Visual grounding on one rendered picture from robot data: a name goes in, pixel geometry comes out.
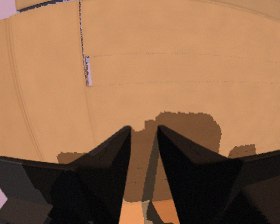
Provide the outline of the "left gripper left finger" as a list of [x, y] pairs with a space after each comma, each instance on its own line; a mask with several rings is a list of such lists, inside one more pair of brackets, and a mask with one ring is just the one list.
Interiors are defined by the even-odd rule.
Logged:
[[68, 164], [0, 156], [0, 189], [7, 199], [73, 210], [84, 224], [119, 224], [130, 155], [124, 126]]

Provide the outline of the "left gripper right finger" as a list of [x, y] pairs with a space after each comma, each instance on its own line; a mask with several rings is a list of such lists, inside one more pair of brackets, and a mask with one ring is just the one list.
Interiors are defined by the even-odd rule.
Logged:
[[218, 224], [243, 187], [280, 175], [280, 150], [228, 158], [164, 125], [157, 139], [180, 224]]

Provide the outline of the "brown cardboard blank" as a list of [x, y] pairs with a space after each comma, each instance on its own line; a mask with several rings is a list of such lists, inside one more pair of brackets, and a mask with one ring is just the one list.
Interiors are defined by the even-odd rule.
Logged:
[[74, 0], [0, 20], [0, 156], [67, 164], [131, 126], [119, 224], [180, 224], [158, 125], [229, 158], [280, 150], [280, 0]]

